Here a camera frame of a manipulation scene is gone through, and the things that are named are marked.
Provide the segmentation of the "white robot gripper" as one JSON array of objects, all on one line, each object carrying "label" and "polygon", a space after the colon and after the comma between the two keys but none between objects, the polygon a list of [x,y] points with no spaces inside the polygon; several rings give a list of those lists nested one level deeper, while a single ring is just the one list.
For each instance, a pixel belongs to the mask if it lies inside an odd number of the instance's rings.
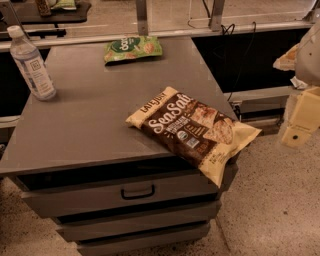
[{"label": "white robot gripper", "polygon": [[[295,75],[303,82],[320,85],[320,21],[302,37],[295,64]],[[298,148],[320,127],[320,88],[311,87],[290,95],[280,129],[280,143]]]}]

